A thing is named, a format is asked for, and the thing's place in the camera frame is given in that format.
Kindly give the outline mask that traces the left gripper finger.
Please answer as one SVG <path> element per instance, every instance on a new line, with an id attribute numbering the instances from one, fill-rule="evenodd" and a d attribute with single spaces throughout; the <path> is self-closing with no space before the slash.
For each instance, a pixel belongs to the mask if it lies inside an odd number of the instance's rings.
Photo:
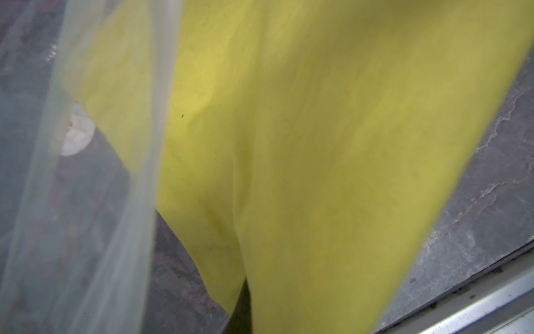
<path id="1" fill-rule="evenodd" d="M 251 298 L 248 281 L 245 280 L 240 291 L 235 309 L 223 331 L 223 334 L 252 334 Z"/>

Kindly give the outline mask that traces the yellow green garment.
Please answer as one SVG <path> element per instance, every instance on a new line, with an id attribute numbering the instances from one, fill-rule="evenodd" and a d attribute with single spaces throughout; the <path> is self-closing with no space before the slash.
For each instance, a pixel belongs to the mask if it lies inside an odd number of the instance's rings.
<path id="1" fill-rule="evenodd" d="M 186 1 L 157 210 L 253 333 L 370 333 L 532 45 L 532 1 Z"/>

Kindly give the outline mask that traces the clear plastic vacuum bag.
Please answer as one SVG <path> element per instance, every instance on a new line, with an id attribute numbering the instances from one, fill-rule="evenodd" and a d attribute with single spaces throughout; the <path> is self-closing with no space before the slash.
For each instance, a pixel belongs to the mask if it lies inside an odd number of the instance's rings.
<path id="1" fill-rule="evenodd" d="M 140 333 L 182 6 L 1 3 L 1 332 Z"/>

